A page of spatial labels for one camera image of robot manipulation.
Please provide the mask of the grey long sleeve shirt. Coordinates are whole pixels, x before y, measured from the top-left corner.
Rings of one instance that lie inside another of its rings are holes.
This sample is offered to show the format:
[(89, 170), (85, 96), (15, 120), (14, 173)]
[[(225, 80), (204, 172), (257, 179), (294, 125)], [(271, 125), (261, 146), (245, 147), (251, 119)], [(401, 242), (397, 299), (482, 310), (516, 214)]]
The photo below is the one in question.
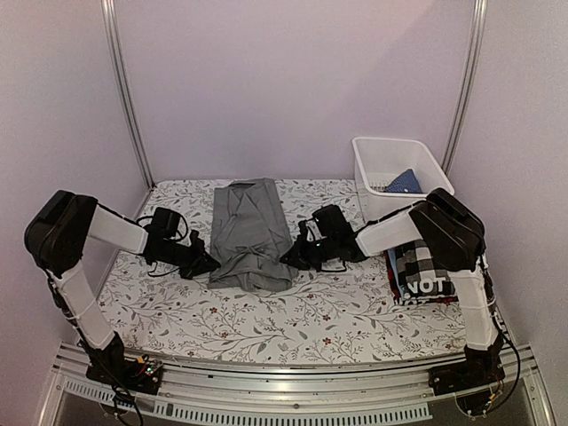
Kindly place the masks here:
[(209, 248), (220, 266), (210, 274), (209, 288), (290, 289), (297, 269), (280, 258), (292, 245), (272, 178), (234, 181), (215, 190)]

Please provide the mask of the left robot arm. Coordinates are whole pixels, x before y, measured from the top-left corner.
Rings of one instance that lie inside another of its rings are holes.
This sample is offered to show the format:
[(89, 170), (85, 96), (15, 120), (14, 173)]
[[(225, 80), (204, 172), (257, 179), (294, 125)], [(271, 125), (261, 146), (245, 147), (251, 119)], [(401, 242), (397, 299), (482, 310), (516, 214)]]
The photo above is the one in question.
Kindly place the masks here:
[(58, 190), (26, 228), (25, 248), (46, 274), (54, 302), (77, 330), (84, 350), (99, 358), (98, 371), (113, 385), (128, 382), (132, 368), (123, 359), (122, 339), (99, 309), (84, 272), (86, 241), (105, 242), (148, 264), (173, 265), (184, 279), (218, 269), (220, 263), (207, 252), (198, 231), (179, 233), (186, 225), (171, 209), (158, 208), (135, 222), (92, 196)]

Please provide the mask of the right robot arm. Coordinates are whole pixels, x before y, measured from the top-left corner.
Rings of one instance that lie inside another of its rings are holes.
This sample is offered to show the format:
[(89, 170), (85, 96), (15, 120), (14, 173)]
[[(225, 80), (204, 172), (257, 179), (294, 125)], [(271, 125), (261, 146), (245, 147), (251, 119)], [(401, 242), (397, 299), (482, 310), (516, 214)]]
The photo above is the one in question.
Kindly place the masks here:
[(423, 241), (432, 258), (448, 272), (465, 321), (465, 353), (459, 368), (465, 386), (477, 387), (493, 372), (504, 336), (495, 318), (493, 282), (485, 260), (485, 227), (465, 205), (443, 188), (425, 199), (392, 211), (354, 230), (336, 205), (316, 210), (311, 217), (320, 239), (308, 237), (309, 222), (299, 223), (299, 235), (280, 257), (299, 270), (319, 270), (340, 259), (358, 263), (387, 249)]

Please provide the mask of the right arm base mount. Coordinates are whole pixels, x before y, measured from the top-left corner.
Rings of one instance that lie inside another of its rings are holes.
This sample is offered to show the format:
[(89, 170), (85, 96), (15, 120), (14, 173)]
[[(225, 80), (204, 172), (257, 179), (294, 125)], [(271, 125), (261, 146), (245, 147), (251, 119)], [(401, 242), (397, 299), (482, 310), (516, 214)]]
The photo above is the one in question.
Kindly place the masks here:
[(465, 347), (464, 361), (433, 367), (428, 373), (428, 385), (436, 396), (497, 383), (505, 377), (498, 354), (468, 347)]

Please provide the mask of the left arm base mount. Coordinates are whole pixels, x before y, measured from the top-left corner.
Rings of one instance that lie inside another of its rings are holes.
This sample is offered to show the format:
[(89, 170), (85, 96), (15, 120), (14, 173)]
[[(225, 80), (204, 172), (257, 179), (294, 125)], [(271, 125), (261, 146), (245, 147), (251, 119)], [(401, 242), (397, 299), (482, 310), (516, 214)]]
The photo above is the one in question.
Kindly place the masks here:
[(126, 359), (121, 352), (96, 351), (90, 355), (86, 377), (128, 391), (157, 395), (162, 383), (163, 363), (147, 355)]

